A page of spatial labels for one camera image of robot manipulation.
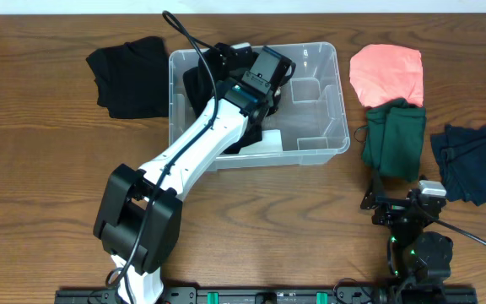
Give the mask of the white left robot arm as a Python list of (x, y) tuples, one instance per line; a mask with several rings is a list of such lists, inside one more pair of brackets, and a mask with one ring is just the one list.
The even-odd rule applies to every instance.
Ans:
[(169, 148), (137, 170), (121, 164), (110, 174), (93, 233), (116, 265), (106, 285), (121, 303), (160, 298), (160, 268), (179, 238), (185, 197), (219, 155), (262, 123), (295, 69), (264, 46), (250, 68), (211, 82), (201, 115)]

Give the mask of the black sparkly knit garment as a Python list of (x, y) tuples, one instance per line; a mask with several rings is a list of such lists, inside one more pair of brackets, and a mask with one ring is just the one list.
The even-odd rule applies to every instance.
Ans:
[[(207, 103), (226, 100), (227, 90), (239, 80), (245, 69), (252, 66), (259, 53), (253, 51), (252, 47), (239, 52), (234, 52), (230, 47), (223, 43), (215, 45), (203, 53), (195, 68), (183, 74), (186, 94), (197, 117), (203, 113)], [(241, 139), (224, 152), (227, 155), (238, 154), (243, 148), (262, 141), (262, 121), (278, 110), (278, 104), (276, 106), (234, 104), (239, 108), (240, 114), (248, 119), (248, 123)]]

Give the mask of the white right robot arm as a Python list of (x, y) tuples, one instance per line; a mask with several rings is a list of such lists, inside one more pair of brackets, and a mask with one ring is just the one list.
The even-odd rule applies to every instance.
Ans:
[(444, 280), (451, 276), (453, 242), (424, 228), (435, 222), (446, 206), (440, 182), (425, 179), (406, 198), (390, 198), (380, 173), (373, 170), (360, 208), (373, 210), (372, 223), (391, 235), (386, 245), (387, 264), (393, 280), (376, 297), (383, 303), (446, 303)]

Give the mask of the dark navy garment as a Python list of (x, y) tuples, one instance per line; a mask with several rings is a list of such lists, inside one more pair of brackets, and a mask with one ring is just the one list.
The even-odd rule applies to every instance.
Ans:
[(479, 129), (446, 125), (430, 142), (446, 198), (485, 204), (486, 125)]

